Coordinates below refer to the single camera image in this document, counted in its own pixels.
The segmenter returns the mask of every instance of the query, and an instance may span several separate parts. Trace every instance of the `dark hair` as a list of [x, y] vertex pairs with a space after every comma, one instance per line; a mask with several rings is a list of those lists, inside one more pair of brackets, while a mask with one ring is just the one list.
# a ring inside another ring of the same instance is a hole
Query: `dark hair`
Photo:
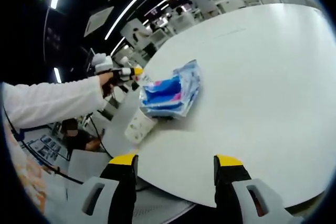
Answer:
[[74, 118], [66, 119], [62, 122], [61, 132], [66, 133], [67, 130], [77, 130], [78, 122]]
[[181, 15], [183, 13], [183, 9], [181, 7], [176, 8], [177, 14]]

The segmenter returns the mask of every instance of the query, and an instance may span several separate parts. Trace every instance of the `paper cup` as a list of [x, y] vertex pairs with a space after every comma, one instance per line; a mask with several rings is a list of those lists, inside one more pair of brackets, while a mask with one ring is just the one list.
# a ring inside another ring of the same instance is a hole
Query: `paper cup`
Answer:
[[122, 57], [121, 60], [120, 60], [120, 63], [123, 64], [123, 65], [125, 65], [127, 62], [128, 62], [127, 56]]
[[154, 128], [157, 122], [157, 119], [149, 118], [138, 109], [126, 128], [125, 136], [130, 142], [139, 144]]

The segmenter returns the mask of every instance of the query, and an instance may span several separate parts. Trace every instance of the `white sleeve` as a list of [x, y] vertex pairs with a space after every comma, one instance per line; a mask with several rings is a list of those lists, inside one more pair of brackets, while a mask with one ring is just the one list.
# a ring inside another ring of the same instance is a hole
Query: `white sleeve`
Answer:
[[99, 77], [62, 84], [4, 84], [4, 107], [14, 127], [37, 127], [101, 109]]

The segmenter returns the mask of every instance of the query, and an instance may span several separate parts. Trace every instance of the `white table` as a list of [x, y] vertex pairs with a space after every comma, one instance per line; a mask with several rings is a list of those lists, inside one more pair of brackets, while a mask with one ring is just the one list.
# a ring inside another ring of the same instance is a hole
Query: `white table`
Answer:
[[[336, 165], [336, 44], [320, 11], [274, 4], [220, 15], [171, 38], [145, 70], [161, 80], [192, 59], [200, 95], [185, 120], [157, 126], [140, 145], [139, 176], [215, 207], [213, 156], [224, 154], [285, 207], [323, 192]], [[137, 96], [128, 95], [104, 137], [113, 155], [132, 148], [123, 131]]]

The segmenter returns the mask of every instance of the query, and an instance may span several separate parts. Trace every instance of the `black cable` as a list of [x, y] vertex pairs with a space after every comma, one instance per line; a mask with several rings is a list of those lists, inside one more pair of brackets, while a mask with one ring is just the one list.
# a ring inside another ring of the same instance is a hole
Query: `black cable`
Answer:
[[99, 135], [99, 133], [98, 133], [97, 127], [96, 127], [95, 123], [93, 122], [92, 117], [91, 117], [90, 115], [89, 115], [89, 118], [90, 118], [90, 120], [91, 120], [91, 122], [92, 122], [92, 125], [93, 125], [94, 129], [96, 130], [96, 134], [97, 134], [97, 136], [98, 136], [98, 139], [99, 139], [99, 141], [100, 141], [101, 146], [103, 147], [103, 149], [104, 149], [104, 151], [107, 153], [107, 155], [109, 155], [110, 158], [113, 158], [112, 155], [106, 150], [105, 146], [103, 145], [103, 142], [102, 142], [101, 137], [100, 137], [100, 135]]
[[61, 171], [59, 171], [59, 170], [53, 168], [52, 166], [50, 166], [49, 164], [47, 164], [47, 163], [46, 163], [46, 162], [45, 162], [45, 161], [44, 161], [38, 154], [36, 154], [35, 151], [33, 151], [33, 150], [30, 148], [30, 146], [28, 146], [28, 145], [24, 142], [23, 139], [20, 140], [19, 133], [16, 131], [16, 129], [14, 128], [12, 122], [10, 121], [10, 119], [9, 119], [9, 117], [8, 117], [8, 115], [7, 115], [7, 112], [6, 112], [6, 110], [5, 110], [5, 107], [3, 107], [3, 108], [4, 108], [5, 115], [6, 115], [6, 117], [7, 117], [8, 123], [9, 123], [9, 125], [10, 125], [11, 128], [12, 128], [12, 133], [13, 133], [15, 139], [21, 141], [22, 144], [23, 144], [23, 146], [26, 147], [26, 149], [32, 154], [32, 156], [34, 156], [34, 158], [36, 158], [37, 160], [39, 160], [40, 162], [42, 162], [44, 166], [46, 166], [48, 169], [52, 170], [55, 174], [58, 174], [58, 175], [60, 175], [60, 176], [62, 176], [62, 177], [64, 177], [64, 178], [66, 178], [66, 179], [68, 179], [68, 180], [70, 180], [70, 181], [73, 181], [73, 182], [75, 182], [75, 183], [77, 183], [77, 184], [80, 184], [80, 185], [84, 184], [82, 181], [79, 181], [79, 180], [77, 180], [77, 179], [75, 179], [75, 178], [71, 178], [71, 177], [69, 177], [68, 175], [66, 175], [66, 174], [64, 174], [64, 173], [61, 173]]

